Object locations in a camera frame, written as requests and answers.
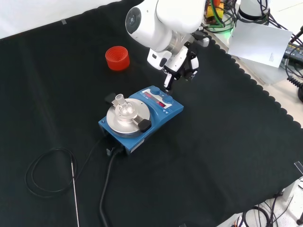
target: red cup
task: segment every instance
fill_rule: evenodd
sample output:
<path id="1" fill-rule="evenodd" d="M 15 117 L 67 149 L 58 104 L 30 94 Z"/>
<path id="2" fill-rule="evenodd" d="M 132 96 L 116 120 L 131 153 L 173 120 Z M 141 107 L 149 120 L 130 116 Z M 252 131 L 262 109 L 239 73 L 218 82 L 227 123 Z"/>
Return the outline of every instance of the red cup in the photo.
<path id="1" fill-rule="evenodd" d="M 108 67 L 114 71 L 125 70 L 129 66 L 128 51 L 122 46 L 113 46 L 105 53 Z"/>

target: black tablecloth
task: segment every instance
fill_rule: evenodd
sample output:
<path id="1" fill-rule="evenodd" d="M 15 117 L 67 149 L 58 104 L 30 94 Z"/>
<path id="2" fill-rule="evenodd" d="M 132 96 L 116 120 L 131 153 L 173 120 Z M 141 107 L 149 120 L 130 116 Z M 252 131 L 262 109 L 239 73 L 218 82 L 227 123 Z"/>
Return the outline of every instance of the black tablecloth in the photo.
<path id="1" fill-rule="evenodd" d="M 73 191 L 55 199 L 31 195 L 29 163 L 46 150 L 70 148 L 81 167 L 102 137 L 98 121 L 110 92 L 129 96 L 164 74 L 147 62 L 148 48 L 125 30 L 136 0 L 0 41 L 0 222 L 6 227 L 76 226 Z M 105 52 L 129 51 L 124 72 Z M 300 125 L 212 41 L 198 49 L 201 74 L 178 81 L 173 97 L 184 111 L 129 157 L 114 163 L 105 198 L 112 227 L 214 227 L 288 186 L 303 161 Z M 102 140 L 76 182 L 80 225 L 102 226 L 98 203 L 108 157 Z M 70 179 L 68 157 L 44 159 L 37 181 L 58 189 Z"/>

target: white paper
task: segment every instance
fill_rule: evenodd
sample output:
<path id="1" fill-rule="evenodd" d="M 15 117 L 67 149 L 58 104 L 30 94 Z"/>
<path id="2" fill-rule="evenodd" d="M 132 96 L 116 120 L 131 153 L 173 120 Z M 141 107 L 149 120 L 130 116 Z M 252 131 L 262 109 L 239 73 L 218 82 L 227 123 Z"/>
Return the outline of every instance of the white paper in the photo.
<path id="1" fill-rule="evenodd" d="M 278 68 L 291 35 L 291 31 L 237 21 L 228 54 Z"/>

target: digital display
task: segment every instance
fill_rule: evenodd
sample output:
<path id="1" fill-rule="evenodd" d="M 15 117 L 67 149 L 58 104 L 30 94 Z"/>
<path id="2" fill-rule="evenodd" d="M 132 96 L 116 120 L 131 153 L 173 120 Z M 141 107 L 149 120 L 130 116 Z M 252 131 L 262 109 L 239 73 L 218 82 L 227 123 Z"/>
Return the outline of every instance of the digital display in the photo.
<path id="1" fill-rule="evenodd" d="M 166 107 L 166 105 L 162 102 L 160 102 L 158 99 L 156 99 L 154 96 L 152 96 L 150 93 L 148 93 L 147 91 L 145 91 L 143 94 L 145 94 L 148 98 L 150 98 L 151 100 L 155 101 L 159 106 L 161 107 Z"/>

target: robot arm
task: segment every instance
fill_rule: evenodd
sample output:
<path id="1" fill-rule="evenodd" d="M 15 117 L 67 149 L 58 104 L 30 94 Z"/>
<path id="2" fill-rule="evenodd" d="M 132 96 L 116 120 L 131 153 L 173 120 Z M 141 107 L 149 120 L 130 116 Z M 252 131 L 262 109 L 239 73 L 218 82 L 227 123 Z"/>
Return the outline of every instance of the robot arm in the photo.
<path id="1" fill-rule="evenodd" d="M 145 0 L 126 16 L 129 35 L 150 48 L 147 61 L 167 74 L 167 91 L 173 80 L 197 73 L 197 57 L 188 48 L 195 41 L 190 33 L 201 25 L 204 8 L 205 0 Z"/>

